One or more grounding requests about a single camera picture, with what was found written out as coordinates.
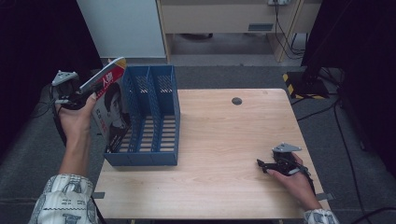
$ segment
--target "human arm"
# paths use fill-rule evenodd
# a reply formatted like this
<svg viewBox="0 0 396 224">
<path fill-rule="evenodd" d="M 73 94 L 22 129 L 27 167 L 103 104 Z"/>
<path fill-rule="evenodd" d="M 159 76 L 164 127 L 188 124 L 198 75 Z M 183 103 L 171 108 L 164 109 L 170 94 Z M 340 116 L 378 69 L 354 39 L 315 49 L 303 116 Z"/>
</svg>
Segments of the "human arm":
<svg viewBox="0 0 396 224">
<path fill-rule="evenodd" d="M 67 138 L 59 174 L 44 187 L 35 204 L 29 223 L 97 223 L 91 199 L 93 184 L 86 178 L 91 146 L 91 112 L 96 95 L 89 97 L 80 110 L 58 106 L 64 134 Z"/>
<path fill-rule="evenodd" d="M 57 108 L 67 138 L 59 174 L 87 176 L 91 147 L 91 112 L 95 104 L 96 94 L 93 94 L 80 110 Z"/>
<path fill-rule="evenodd" d="M 303 160 L 301 160 L 295 153 L 292 153 L 292 155 L 297 163 L 303 164 Z M 303 173 L 297 172 L 290 176 L 282 175 L 280 172 L 275 170 L 267 170 L 267 173 L 278 180 L 288 190 L 288 192 L 297 199 L 305 210 L 304 219 L 307 223 L 339 223 L 332 211 L 322 208 L 309 185 L 308 179 L 303 175 Z"/>
</svg>

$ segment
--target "gray carpet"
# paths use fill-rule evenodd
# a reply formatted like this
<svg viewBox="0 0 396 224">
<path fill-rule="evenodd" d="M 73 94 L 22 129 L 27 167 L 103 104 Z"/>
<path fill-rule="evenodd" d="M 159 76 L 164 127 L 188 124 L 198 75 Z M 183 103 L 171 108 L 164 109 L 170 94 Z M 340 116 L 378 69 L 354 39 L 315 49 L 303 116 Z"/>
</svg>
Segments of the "gray carpet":
<svg viewBox="0 0 396 224">
<path fill-rule="evenodd" d="M 179 89 L 223 88 L 281 88 L 286 89 L 282 74 L 302 71 L 299 67 L 211 66 L 176 67 Z M 325 82 L 330 92 L 336 92 Z M 42 92 L 42 102 L 48 102 L 48 89 Z M 337 96 L 326 100 L 303 100 L 293 105 L 296 118 L 330 106 Z M 337 107 L 337 115 L 346 138 L 358 180 L 361 201 L 366 212 L 385 206 L 396 206 L 396 181 L 374 153 L 362 151 L 345 111 Z M 33 116 L 42 114 L 41 110 Z M 335 199 L 330 201 L 341 223 L 351 223 L 362 215 L 346 149 L 331 110 L 299 121 L 309 153 L 316 166 L 325 191 Z M 96 184 L 104 158 L 104 141 L 96 125 L 92 125 L 92 151 L 89 178 Z M 41 194 L 47 180 L 56 175 L 64 152 L 63 143 L 55 129 L 50 111 L 30 119 L 15 140 L 7 159 L 0 166 L 0 223 L 26 223 L 32 213 L 35 199 Z M 395 223 L 396 212 L 384 212 L 371 217 L 372 223 Z M 126 223 L 109 220 L 108 223 Z M 149 223 L 137 220 L 137 223 Z M 259 223 L 239 221 L 238 223 Z M 284 223 L 303 223 L 285 220 Z"/>
</svg>

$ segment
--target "black backdrop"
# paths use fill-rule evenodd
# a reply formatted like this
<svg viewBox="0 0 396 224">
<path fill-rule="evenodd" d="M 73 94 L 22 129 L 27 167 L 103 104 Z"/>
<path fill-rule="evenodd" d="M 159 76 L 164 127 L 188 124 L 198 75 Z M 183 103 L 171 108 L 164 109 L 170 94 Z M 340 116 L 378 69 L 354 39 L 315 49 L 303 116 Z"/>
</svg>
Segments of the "black backdrop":
<svg viewBox="0 0 396 224">
<path fill-rule="evenodd" d="M 77 1 L 0 1 L 0 158 L 58 70 L 83 78 L 102 68 Z"/>
<path fill-rule="evenodd" d="M 302 65 L 346 72 L 339 92 L 361 145 L 396 177 L 395 53 L 396 1 L 323 0 Z"/>
</svg>

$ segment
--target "white panel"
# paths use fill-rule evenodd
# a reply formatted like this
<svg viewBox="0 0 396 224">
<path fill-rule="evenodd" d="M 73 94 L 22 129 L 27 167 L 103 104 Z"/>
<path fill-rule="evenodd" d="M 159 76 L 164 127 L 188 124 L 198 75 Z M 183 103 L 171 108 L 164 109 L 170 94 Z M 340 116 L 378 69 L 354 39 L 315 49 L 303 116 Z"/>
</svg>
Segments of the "white panel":
<svg viewBox="0 0 396 224">
<path fill-rule="evenodd" d="M 285 32 L 295 3 L 279 7 Z M 266 0 L 162 0 L 161 4 L 166 34 L 247 33 L 251 23 L 273 24 L 275 31 L 276 8 Z"/>
<path fill-rule="evenodd" d="M 155 0 L 78 0 L 101 58 L 165 58 Z"/>
</svg>

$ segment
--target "printed shirt sleeve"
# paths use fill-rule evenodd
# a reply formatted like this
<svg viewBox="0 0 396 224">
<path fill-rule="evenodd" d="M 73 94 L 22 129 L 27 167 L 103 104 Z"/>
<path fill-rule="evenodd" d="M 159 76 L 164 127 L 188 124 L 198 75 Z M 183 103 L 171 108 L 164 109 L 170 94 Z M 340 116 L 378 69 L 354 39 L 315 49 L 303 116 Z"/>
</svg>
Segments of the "printed shirt sleeve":
<svg viewBox="0 0 396 224">
<path fill-rule="evenodd" d="M 37 200 L 29 224 L 98 223 L 92 190 L 92 182 L 83 176 L 53 176 Z"/>
<path fill-rule="evenodd" d="M 304 223 L 339 224 L 340 222 L 332 211 L 325 209 L 315 209 L 304 212 Z"/>
</svg>

